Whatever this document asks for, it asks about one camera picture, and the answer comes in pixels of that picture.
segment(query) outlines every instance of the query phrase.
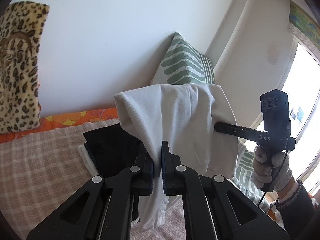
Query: orange floral fabric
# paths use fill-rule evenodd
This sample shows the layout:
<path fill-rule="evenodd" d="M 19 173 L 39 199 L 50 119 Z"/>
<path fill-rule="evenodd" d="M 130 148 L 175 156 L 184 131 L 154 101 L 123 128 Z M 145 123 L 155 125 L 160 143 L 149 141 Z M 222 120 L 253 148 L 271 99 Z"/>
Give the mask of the orange floral fabric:
<path fill-rule="evenodd" d="M 58 114 L 40 119 L 40 126 L 23 132 L 13 132 L 0 135 L 0 143 L 10 142 L 29 133 L 50 131 L 55 128 L 81 125 L 85 122 L 98 122 L 118 118 L 116 108 L 99 109 L 71 114 Z"/>

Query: gloved hand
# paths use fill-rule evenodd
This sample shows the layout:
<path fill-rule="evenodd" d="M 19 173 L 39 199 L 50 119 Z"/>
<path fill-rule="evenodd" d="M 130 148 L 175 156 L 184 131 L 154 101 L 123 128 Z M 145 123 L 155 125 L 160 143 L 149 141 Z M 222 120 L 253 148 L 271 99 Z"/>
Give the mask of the gloved hand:
<path fill-rule="evenodd" d="M 282 164 L 285 153 L 278 152 L 271 158 L 273 167 L 279 167 Z M 265 163 L 267 161 L 267 153 L 261 146 L 257 146 L 254 150 L 254 158 L 252 161 L 253 173 L 251 175 L 253 183 L 258 189 L 262 188 L 265 183 L 270 183 L 272 180 L 271 172 L 272 167 L 270 164 Z M 289 169 L 289 155 L 287 155 L 284 165 L 276 177 L 274 190 L 281 191 L 287 186 L 288 182 L 292 177 L 292 171 Z"/>

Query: green striped pillow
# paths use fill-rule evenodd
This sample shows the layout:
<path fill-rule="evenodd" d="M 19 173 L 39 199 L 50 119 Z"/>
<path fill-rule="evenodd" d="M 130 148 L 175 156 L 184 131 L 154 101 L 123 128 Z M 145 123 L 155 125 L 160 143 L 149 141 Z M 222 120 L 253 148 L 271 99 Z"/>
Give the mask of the green striped pillow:
<path fill-rule="evenodd" d="M 190 83 L 214 84 L 211 61 L 192 48 L 179 33 L 175 33 L 151 85 Z"/>

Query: leopard print pillow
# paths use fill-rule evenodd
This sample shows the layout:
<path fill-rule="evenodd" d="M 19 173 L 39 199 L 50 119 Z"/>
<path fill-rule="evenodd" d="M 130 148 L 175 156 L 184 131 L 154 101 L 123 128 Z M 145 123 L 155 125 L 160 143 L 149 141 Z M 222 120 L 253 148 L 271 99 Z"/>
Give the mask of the leopard print pillow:
<path fill-rule="evenodd" d="M 0 17 L 0 134 L 40 125 L 38 52 L 49 6 L 10 4 Z"/>

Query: knit glove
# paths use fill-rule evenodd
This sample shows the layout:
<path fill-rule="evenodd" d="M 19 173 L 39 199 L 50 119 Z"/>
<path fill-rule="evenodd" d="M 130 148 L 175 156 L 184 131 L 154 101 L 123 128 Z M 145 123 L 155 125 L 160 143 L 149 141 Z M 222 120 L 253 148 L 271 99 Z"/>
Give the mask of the knit glove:
<path fill-rule="evenodd" d="M 273 168 L 279 167 L 282 164 L 285 153 L 278 152 L 271 158 Z M 254 158 L 252 161 L 253 173 L 251 175 L 253 183 L 258 189 L 262 188 L 265 183 L 270 183 L 272 180 L 271 172 L 272 167 L 270 164 L 265 163 L 267 161 L 267 153 L 261 146 L 257 146 L 254 150 Z M 274 190 L 281 191 L 287 186 L 292 177 L 292 171 L 289 169 L 289 155 L 287 155 L 284 165 L 276 177 Z"/>

